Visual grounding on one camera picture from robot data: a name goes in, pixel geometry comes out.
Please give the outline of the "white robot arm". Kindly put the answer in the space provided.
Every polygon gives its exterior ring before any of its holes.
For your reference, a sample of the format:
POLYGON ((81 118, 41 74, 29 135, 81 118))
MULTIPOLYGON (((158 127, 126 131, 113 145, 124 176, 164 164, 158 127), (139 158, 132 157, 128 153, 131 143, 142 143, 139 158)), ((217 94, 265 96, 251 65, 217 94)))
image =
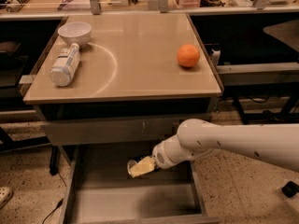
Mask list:
POLYGON ((216 125, 187 119, 178 126, 175 135, 127 169, 130 176, 137 177, 203 158, 220 149, 298 172, 299 125, 216 125))

